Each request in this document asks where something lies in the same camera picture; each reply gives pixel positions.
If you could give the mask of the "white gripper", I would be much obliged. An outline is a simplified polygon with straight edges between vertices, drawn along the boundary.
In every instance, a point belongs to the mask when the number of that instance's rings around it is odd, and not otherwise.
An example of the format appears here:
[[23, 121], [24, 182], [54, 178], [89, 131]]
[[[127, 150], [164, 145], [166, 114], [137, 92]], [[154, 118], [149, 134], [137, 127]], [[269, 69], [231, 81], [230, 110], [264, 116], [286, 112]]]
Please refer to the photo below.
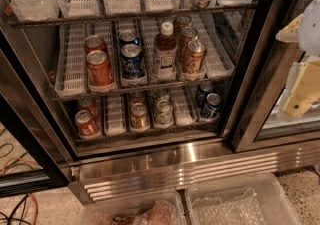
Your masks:
[[312, 55], [305, 62], [293, 63], [276, 113], [278, 118], [301, 118], [320, 99], [320, 0], [312, 0], [276, 39], [298, 41], [300, 49]]

